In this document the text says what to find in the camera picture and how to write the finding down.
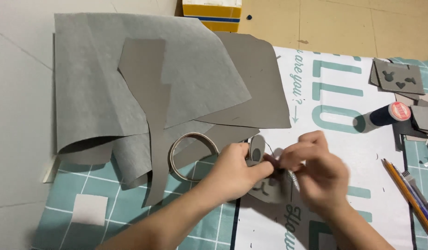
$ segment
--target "pencil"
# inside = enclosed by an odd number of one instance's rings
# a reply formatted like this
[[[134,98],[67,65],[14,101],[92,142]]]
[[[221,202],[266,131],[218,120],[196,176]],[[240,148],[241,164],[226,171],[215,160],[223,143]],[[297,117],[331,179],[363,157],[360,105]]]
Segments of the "pencil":
[[[422,211],[422,209],[417,204],[416,200],[413,198],[413,195],[411,194],[410,190],[407,188],[406,184],[402,181],[401,177],[399,176],[398,172],[395,170],[393,165],[388,162],[386,159],[383,161],[384,167],[387,169],[387,171],[390,173],[391,178],[395,181],[396,185],[398,185],[399,190],[402,192],[402,194],[406,197],[407,201],[411,203],[411,206],[413,207],[413,210],[415,211],[416,216],[418,217],[419,221],[422,224],[422,227],[424,230],[426,230],[428,234],[428,218],[424,215],[425,212],[428,213],[428,211]]]

